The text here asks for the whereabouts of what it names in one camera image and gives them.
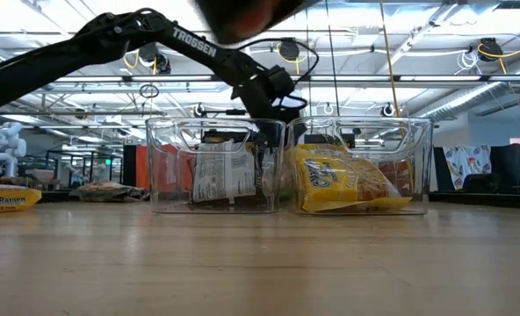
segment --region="ceiling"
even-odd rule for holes
[[[500,2],[469,3],[451,7],[442,6],[439,1],[415,1],[409,4],[385,1],[388,45],[394,61],[394,73],[501,73],[501,65],[498,62],[478,61],[476,66],[463,69],[460,59],[469,46],[476,47],[480,39],[486,37],[496,38],[505,54],[520,51],[520,9],[499,9]],[[40,11],[36,11],[35,6],[39,6]],[[101,13],[118,14],[143,7],[160,11],[166,18],[177,20],[186,29],[213,40],[207,26],[189,0],[8,0],[0,1],[0,58],[8,59],[38,47],[70,39],[84,24]],[[435,19],[438,26],[428,27],[431,19]],[[320,54],[321,61],[312,75],[388,75],[387,44],[382,29],[379,2],[329,1],[329,15],[323,2],[308,12],[288,18],[260,36],[281,37],[294,37],[301,42],[309,43]],[[277,52],[271,50],[271,47],[276,46],[277,43],[258,44],[247,53],[268,68],[278,64],[292,75],[304,74],[312,66],[313,58],[304,58],[299,64],[282,60]],[[403,46],[404,52],[398,54],[397,49]],[[170,59],[172,75],[212,74],[210,69],[168,47],[160,46],[160,49]],[[504,59],[510,73],[513,70],[512,65],[519,60],[520,54]],[[122,59],[105,65],[89,66],[70,75],[152,75],[152,67],[138,62],[136,52],[129,53],[126,61]],[[25,96],[16,103],[5,106],[1,111],[63,113],[85,109],[116,112],[115,115],[90,115],[80,119],[60,115],[40,115],[36,118],[39,125],[63,126],[100,124],[107,119],[133,124],[133,121],[141,122],[148,118],[148,115],[124,113],[141,110],[159,111],[169,116],[191,116],[196,104],[202,104],[208,110],[242,108],[239,99],[230,100],[231,89],[223,83],[187,83],[180,80],[178,83],[157,84],[161,94],[147,101],[135,92],[137,89],[127,89],[125,84],[114,82],[92,85],[101,92],[63,94],[38,91],[39,93]],[[59,91],[59,88],[71,87],[82,90],[82,86],[83,83],[54,84],[56,91]],[[105,92],[106,89],[112,89],[113,93]],[[406,113],[413,114],[453,91],[454,88],[447,85],[443,87],[438,84],[407,84],[396,89],[396,96],[401,108]],[[355,83],[340,85],[337,93],[333,85],[303,84],[298,87],[296,93],[309,99],[311,107],[306,108],[309,115],[336,115],[336,104],[339,104],[340,115],[374,116],[379,115],[382,106],[394,101],[390,87],[375,88],[365,85],[360,89]],[[325,107],[329,106],[332,111],[324,111]],[[74,130],[62,131],[67,135],[78,135]],[[90,132],[90,135],[109,141],[123,141],[118,139],[113,131]]]

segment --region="desk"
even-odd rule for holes
[[[0,214],[0,315],[520,315],[520,210]]]

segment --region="transparent storage container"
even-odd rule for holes
[[[285,170],[294,208],[309,215],[428,212],[432,121],[426,118],[298,118]]]
[[[269,119],[147,120],[153,212],[278,209],[285,124]]]

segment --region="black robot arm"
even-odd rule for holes
[[[152,9],[90,21],[72,39],[0,63],[0,107],[82,67],[122,58],[126,52],[159,42],[207,67],[234,88],[255,119],[290,119],[300,108],[273,107],[289,96],[295,84],[281,67],[267,69],[247,54],[216,46],[169,21]]]

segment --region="yellow package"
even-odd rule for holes
[[[312,213],[356,213],[402,209],[411,198],[366,159],[351,158],[341,147],[300,145],[293,150],[300,207]]]
[[[27,210],[41,199],[41,191],[13,185],[0,185],[0,212]]]

